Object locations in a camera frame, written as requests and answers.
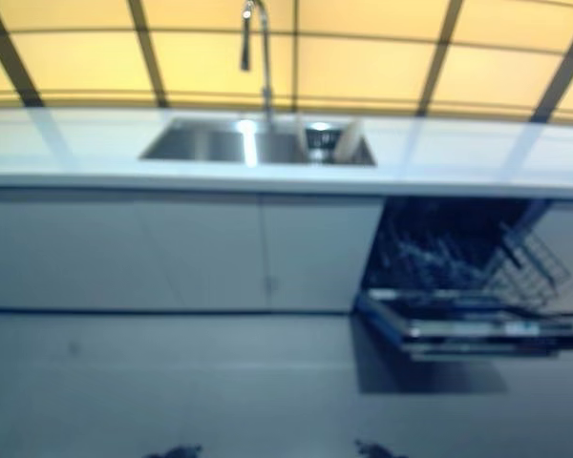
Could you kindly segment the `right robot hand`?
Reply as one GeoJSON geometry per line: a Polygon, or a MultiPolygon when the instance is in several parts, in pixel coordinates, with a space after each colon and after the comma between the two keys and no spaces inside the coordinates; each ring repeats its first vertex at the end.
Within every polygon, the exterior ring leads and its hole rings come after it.
{"type": "Polygon", "coordinates": [[[354,441],[359,457],[365,458],[395,458],[396,455],[388,448],[371,441],[356,439],[354,441]]]}

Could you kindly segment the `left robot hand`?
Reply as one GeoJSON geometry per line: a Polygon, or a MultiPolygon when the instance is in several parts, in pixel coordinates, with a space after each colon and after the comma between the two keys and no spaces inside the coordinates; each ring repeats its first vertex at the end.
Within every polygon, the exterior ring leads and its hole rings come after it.
{"type": "Polygon", "coordinates": [[[145,458],[199,458],[202,453],[202,445],[180,445],[161,452],[153,452],[145,455],[145,458]]]}

